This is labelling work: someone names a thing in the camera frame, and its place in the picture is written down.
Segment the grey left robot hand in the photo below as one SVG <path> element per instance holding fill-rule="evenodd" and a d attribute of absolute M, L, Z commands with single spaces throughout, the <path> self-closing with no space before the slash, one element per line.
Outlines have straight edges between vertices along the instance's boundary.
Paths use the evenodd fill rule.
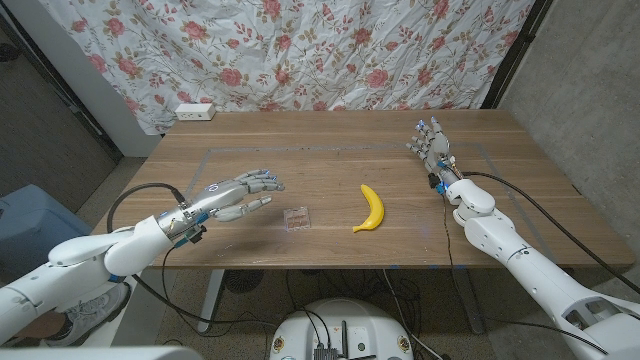
<path fill-rule="evenodd" d="M 214 218 L 219 222 L 230 222 L 267 205 L 272 200 L 270 195 L 266 195 L 243 203 L 247 195 L 284 189 L 284 184 L 269 170 L 252 170 L 233 179 L 207 186 L 192 199 L 189 210 L 198 216 L 205 214 L 207 218 Z"/>

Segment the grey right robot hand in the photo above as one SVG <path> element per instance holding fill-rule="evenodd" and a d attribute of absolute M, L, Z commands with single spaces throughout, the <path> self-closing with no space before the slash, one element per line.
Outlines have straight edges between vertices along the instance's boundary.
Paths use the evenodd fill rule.
<path fill-rule="evenodd" d="M 462 175 L 454 169 L 455 157 L 450 152 L 449 140 L 435 117 L 429 123 L 420 120 L 415 130 L 418 135 L 413 136 L 406 147 L 423 162 L 429 186 L 444 192 L 462 179 Z"/>

